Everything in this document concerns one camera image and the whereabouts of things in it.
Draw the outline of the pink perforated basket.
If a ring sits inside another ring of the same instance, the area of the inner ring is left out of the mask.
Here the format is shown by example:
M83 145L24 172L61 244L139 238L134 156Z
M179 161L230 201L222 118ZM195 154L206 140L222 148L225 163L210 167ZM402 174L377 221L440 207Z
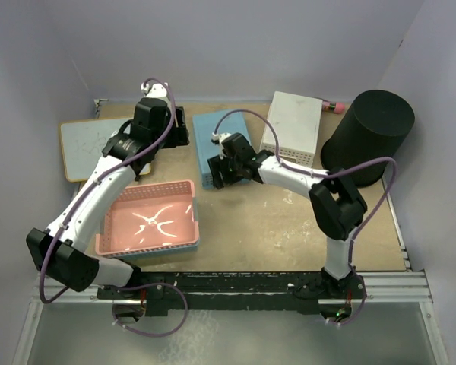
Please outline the pink perforated basket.
M95 252L128 259L192 251L198 244L195 184L187 179L125 188L100 226Z

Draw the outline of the large black plastic bin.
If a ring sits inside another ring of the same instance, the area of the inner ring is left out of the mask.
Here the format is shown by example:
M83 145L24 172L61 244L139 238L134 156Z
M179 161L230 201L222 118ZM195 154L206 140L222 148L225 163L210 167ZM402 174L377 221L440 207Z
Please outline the large black plastic bin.
M414 123L414 111L402 97L387 90L364 91L324 143L321 165L326 170L347 170L378 157L392 157Z

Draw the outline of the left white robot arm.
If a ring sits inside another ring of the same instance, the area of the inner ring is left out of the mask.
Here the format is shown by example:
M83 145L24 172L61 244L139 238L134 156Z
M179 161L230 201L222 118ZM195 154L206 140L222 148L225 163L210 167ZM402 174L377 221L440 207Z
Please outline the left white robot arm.
M45 230L33 228L26 244L40 273L65 289L81 292L92 284L114 287L124 298L141 290L141 270L121 259L88 255L87 245L102 218L125 188L140 176L162 148L189 143L185 110L167 97L144 97L132 119L107 140L100 159L80 192Z

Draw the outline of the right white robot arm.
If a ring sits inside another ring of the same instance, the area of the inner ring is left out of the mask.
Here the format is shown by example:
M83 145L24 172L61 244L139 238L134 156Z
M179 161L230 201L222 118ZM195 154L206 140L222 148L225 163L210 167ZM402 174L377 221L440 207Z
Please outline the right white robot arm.
M250 180L287 189L311 202L318 228L327 237L322 269L324 292L341 297L350 288L350 239L363 222L367 204L348 176L329 179L325 170L283 164L270 151L255 152L240 133L213 134L219 152L207 160L217 189Z

